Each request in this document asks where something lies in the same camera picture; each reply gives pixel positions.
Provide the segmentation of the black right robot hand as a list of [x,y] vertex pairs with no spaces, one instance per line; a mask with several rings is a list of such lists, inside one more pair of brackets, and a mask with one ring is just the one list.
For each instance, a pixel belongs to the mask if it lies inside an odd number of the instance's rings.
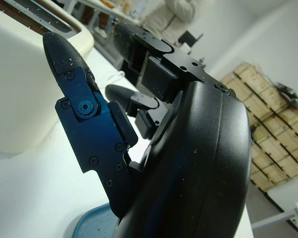
[[99,90],[63,36],[43,35],[64,97],[55,105],[83,172],[95,171],[118,218],[115,238],[232,238],[251,170],[245,105],[175,45],[119,23],[114,45],[151,92]]

